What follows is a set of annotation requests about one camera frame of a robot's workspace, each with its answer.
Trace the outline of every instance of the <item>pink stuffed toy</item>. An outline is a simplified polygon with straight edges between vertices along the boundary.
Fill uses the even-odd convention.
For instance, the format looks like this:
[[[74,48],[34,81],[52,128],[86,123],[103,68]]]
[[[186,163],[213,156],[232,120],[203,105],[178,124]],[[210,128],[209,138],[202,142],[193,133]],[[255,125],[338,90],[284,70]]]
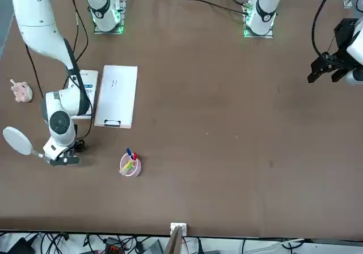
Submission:
[[[15,83],[14,80],[10,80],[13,84],[11,90],[14,92],[15,101],[17,102],[29,102],[33,98],[33,91],[28,86],[27,82],[18,82]]]

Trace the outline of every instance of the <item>pen holder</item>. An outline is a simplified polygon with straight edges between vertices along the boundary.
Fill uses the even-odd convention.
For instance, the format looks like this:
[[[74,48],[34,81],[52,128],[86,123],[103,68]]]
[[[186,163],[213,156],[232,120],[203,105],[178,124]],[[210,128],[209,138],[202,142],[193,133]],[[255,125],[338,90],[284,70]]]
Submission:
[[[121,158],[120,161],[120,173],[121,173],[121,169],[130,161],[130,157],[129,155],[126,153],[125,155],[123,155],[123,157]],[[132,165],[132,168],[127,171],[127,173],[125,174],[125,176],[127,177],[137,177],[141,172],[141,162],[139,159],[136,159],[136,164]]]

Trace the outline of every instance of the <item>floor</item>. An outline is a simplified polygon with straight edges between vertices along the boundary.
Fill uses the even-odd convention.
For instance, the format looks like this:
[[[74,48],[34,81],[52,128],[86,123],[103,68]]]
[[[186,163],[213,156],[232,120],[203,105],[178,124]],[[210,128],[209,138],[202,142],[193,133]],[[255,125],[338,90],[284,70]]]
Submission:
[[[10,250],[10,248],[18,241],[21,237],[26,237],[28,233],[26,234],[6,234],[3,237],[0,238],[0,251],[7,252]],[[40,252],[40,243],[41,238],[43,237],[43,234],[37,237],[37,239],[33,243],[33,248],[35,249],[35,253],[41,253]],[[101,235],[103,239],[108,238],[106,235]],[[120,239],[123,240],[125,238],[128,238],[128,236],[120,236]],[[138,241],[141,241],[145,237],[138,237]],[[84,234],[74,234],[70,235],[70,238],[68,241],[61,241],[59,244],[59,248],[62,251],[63,254],[71,253],[91,253],[89,245],[83,246],[83,242],[85,239]],[[148,240],[146,240],[143,243],[144,249],[147,249],[150,247],[156,240],[160,240],[161,246],[163,249],[166,248],[168,238],[164,237],[152,237]],[[185,237],[185,242],[187,243],[188,249],[185,247],[185,244],[182,245],[181,248],[181,254],[192,254],[198,251],[198,242],[196,238],[193,237]],[[100,251],[101,253],[104,250],[104,244],[101,242],[101,240],[97,236],[90,236],[90,243],[92,250]],[[202,248],[205,253],[208,251],[219,251],[219,253],[222,254],[240,254],[241,253],[241,247],[242,247],[243,240],[242,239],[215,239],[215,238],[201,238],[201,244]],[[261,241],[261,240],[246,240],[244,245],[244,254],[248,254],[248,252],[252,249],[258,249],[258,248],[264,248],[269,247],[273,244],[276,244],[276,242],[269,242],[269,241]],[[43,242],[43,253],[45,253],[48,249],[48,246],[50,245],[50,240],[45,237]],[[336,245],[336,244],[314,244],[314,243],[304,243],[302,247],[294,249],[294,254],[358,254],[362,253],[363,244],[358,243],[357,246],[351,246],[351,245]],[[284,249],[282,246],[278,246],[275,249],[272,249],[270,251],[264,251],[264,253],[268,254],[289,254],[289,250]]]

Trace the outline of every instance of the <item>pen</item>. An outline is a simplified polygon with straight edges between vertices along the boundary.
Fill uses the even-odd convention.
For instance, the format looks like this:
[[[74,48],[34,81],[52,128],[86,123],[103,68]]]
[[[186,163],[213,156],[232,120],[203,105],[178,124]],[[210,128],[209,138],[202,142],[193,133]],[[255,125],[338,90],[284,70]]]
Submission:
[[[136,165],[136,160],[137,160],[137,154],[134,153],[134,161],[133,161],[133,165],[135,166]]]
[[[126,148],[126,153],[129,155],[129,157],[132,159],[132,160],[134,160],[134,157],[132,156],[132,154],[131,154],[131,150],[130,150],[130,148]]]

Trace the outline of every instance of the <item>brown table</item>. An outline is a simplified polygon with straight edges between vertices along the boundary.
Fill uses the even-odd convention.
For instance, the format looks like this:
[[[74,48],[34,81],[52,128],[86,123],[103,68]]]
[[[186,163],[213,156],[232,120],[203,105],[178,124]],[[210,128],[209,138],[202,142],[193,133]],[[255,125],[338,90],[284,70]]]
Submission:
[[[307,83],[320,2],[282,0],[275,38],[243,39],[239,15],[189,0],[128,0],[125,33],[93,35],[77,0],[90,37],[79,67],[138,66],[132,128],[93,128],[82,165],[65,168],[0,138],[0,228],[168,234],[170,222],[186,222],[190,235],[361,239],[363,89],[328,75]],[[73,44],[71,1],[52,3]],[[321,51],[347,15],[341,0],[327,2]],[[43,90],[59,90],[64,66],[32,56]],[[49,132],[16,21],[0,68],[0,128],[41,150]],[[31,84],[31,103],[14,101],[7,75]],[[128,146],[143,162],[136,179],[118,172]]]

